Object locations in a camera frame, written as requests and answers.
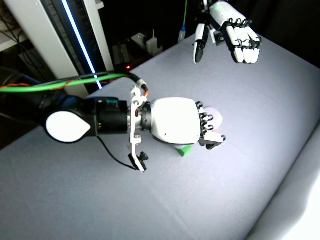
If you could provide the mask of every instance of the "robotic hand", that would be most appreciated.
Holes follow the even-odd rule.
[[[256,63],[259,58],[261,38],[251,29],[252,21],[246,19],[224,0],[200,1],[201,12],[197,18],[199,24],[195,32],[193,49],[194,63],[201,61],[209,34],[214,44],[226,41],[236,62]]]
[[[18,93],[14,91],[14,86],[34,86],[39,82],[0,67],[0,76],[7,83],[0,87],[1,109],[15,109],[20,117],[42,125],[52,139],[61,143],[76,143],[84,137],[102,134],[126,134],[130,129],[128,157],[134,168],[141,172],[147,169],[144,161],[148,156],[144,152],[140,156],[136,153],[137,144],[142,142],[138,130],[150,131],[155,139],[163,143],[200,143],[208,150],[225,141],[225,136],[212,131],[214,127],[210,121],[214,117],[206,113],[203,103],[182,97],[148,102],[146,82],[132,73],[128,74],[138,85],[131,90],[129,107],[126,101],[115,97],[82,99],[66,95],[62,90]],[[5,93],[4,89],[13,91]]]

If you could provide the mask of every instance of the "led light strip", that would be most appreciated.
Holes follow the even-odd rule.
[[[90,57],[89,57],[89,55],[88,55],[88,52],[87,52],[87,49],[86,49],[86,47],[85,47],[84,41],[82,40],[82,38],[81,38],[81,36],[80,36],[80,33],[79,33],[78,28],[77,28],[76,22],[75,22],[75,20],[74,20],[74,17],[73,17],[72,14],[71,14],[69,5],[68,5],[68,3],[67,3],[67,0],[61,0],[61,2],[62,2],[62,4],[63,4],[63,7],[64,7],[64,9],[65,9],[65,12],[66,12],[69,20],[70,20],[70,23],[71,23],[71,25],[72,25],[73,31],[74,31],[74,33],[75,33],[75,35],[76,35],[76,38],[77,38],[78,41],[79,41],[79,44],[80,44],[80,46],[81,46],[81,49],[82,49],[83,54],[84,54],[84,56],[85,56],[85,59],[86,59],[86,61],[87,61],[88,64],[89,64],[89,67],[90,67],[90,69],[91,69],[91,72],[92,72],[93,74],[95,74],[95,73],[96,73],[96,70],[95,70],[94,66],[92,65],[92,62],[91,62],[91,59],[90,59]],[[97,83],[99,89],[102,89],[101,83],[100,83],[99,81],[96,81],[96,83]]]

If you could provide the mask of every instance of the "table surface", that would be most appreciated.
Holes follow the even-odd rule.
[[[41,128],[1,151],[0,239],[224,239],[246,237],[320,119],[320,69],[263,39],[256,64],[236,64],[193,39],[136,68],[149,100],[186,97],[217,108],[227,140],[187,157],[145,132],[145,173],[114,162],[96,138],[62,144]],[[94,96],[130,99],[128,79]],[[106,135],[128,160],[128,135]]]

